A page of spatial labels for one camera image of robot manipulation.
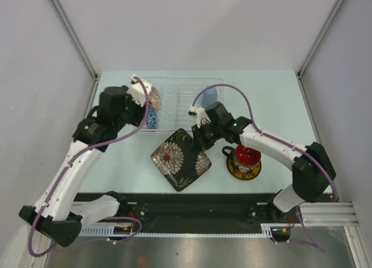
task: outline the white wire rack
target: white wire rack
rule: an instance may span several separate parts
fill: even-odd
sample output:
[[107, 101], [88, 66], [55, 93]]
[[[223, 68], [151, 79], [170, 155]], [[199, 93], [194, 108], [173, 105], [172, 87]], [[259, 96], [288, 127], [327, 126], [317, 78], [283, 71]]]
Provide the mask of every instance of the white wire rack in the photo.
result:
[[[221, 78], [143, 77], [159, 91], [161, 108], [156, 112], [157, 129], [143, 128], [142, 135], [170, 133], [183, 128], [191, 131], [196, 119], [188, 114], [195, 97], [206, 87], [224, 83]], [[223, 88], [217, 87], [217, 100], [223, 103]], [[202, 96], [196, 106], [201, 105]]]

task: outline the black cup handle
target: black cup handle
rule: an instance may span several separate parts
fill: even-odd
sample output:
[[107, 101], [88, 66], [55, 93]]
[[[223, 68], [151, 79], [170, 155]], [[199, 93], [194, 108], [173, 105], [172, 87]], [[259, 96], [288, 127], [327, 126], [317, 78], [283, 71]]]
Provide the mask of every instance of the black cup handle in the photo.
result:
[[235, 149], [233, 147], [230, 147], [230, 146], [225, 146], [225, 147], [222, 148], [222, 153], [228, 158], [233, 158], [234, 153], [235, 153]]

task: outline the floral plate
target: floral plate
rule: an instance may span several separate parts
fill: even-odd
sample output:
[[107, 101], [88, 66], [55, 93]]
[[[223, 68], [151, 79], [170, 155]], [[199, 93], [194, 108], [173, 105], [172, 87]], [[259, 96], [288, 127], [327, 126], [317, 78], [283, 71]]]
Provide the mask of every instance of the floral plate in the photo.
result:
[[204, 152], [191, 152], [192, 137], [182, 128], [151, 155], [156, 167], [176, 191], [182, 191], [212, 165]]

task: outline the light blue tabletop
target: light blue tabletop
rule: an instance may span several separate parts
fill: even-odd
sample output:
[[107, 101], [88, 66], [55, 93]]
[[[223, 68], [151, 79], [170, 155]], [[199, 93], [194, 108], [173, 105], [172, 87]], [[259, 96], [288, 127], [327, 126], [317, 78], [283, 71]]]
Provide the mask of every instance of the light blue tabletop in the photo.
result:
[[[139, 77], [217, 77], [232, 84], [248, 97], [257, 124], [266, 131], [290, 141], [311, 144], [315, 141], [310, 120], [292, 70], [215, 70], [134, 72]], [[103, 72], [99, 94], [111, 85], [129, 85], [133, 72]], [[224, 105], [236, 118], [249, 113], [245, 101], [234, 90], [224, 89]], [[126, 126], [119, 136], [133, 130]], [[176, 193], [150, 159], [151, 153], [168, 137], [136, 134], [112, 144], [92, 168], [80, 192], [149, 192]], [[251, 181], [233, 177], [226, 168], [221, 148], [229, 145], [220, 140], [206, 151], [212, 167], [181, 193], [262, 193], [277, 192], [292, 181], [291, 172], [275, 160], [262, 155], [262, 171]]]

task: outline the mug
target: mug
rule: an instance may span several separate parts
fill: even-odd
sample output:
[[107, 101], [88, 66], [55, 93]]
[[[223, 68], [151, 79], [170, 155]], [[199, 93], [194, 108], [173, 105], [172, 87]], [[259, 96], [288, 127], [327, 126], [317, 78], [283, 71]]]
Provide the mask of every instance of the mug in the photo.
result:
[[234, 149], [230, 146], [222, 148], [222, 153], [232, 159], [234, 167], [241, 173], [252, 172], [261, 161], [261, 152], [239, 145]]

